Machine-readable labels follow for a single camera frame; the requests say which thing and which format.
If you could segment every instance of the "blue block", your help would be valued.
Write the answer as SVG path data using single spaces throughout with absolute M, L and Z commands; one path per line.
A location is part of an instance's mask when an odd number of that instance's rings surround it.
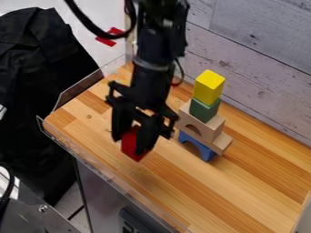
M 201 158 L 205 162 L 209 162 L 217 155 L 213 150 L 205 146 L 204 144 L 200 143 L 199 141 L 195 140 L 193 137 L 186 134 L 184 131 L 179 132 L 179 138 L 180 143 L 185 143 L 186 141 L 193 143 L 198 150 L 201 153 Z

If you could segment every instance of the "red block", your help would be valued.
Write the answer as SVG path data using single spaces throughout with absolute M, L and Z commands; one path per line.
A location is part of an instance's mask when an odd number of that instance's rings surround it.
M 139 162 L 149 151 L 146 151 L 142 155 L 137 155 L 136 150 L 136 135 L 139 130 L 139 126 L 132 127 L 128 132 L 122 135 L 121 150 L 127 156 L 131 157 L 134 161 Z

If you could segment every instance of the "stacked blocks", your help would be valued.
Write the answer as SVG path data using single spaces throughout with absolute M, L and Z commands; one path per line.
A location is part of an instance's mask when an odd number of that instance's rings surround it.
M 233 139 L 223 132 L 226 120 L 217 114 L 226 79 L 206 70 L 196 79 L 194 97 L 179 109 L 179 141 L 192 142 L 204 161 L 223 155 Z

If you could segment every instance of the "beige block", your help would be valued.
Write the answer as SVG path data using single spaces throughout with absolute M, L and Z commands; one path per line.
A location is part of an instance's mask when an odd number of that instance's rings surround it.
M 223 155 L 233 142 L 233 138 L 223 132 L 226 120 L 216 115 L 204 124 L 189 114 L 189 107 L 190 101 L 179 109 L 180 119 L 176 122 L 176 128 L 206 145 L 218 155 Z
M 203 123 L 190 115 L 190 101 L 186 102 L 179 109 L 180 118 L 176 122 L 176 128 L 184 132 L 187 130 L 189 136 L 200 138 L 198 141 L 203 144 L 206 142 L 213 142 L 224 130 L 226 120 L 220 115 L 215 115 L 207 123 Z

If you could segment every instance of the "yellow cube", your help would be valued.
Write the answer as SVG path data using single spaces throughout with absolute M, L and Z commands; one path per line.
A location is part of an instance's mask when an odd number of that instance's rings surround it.
M 211 106 L 220 97 L 226 79 L 211 70 L 202 73 L 195 83 L 194 98 Z

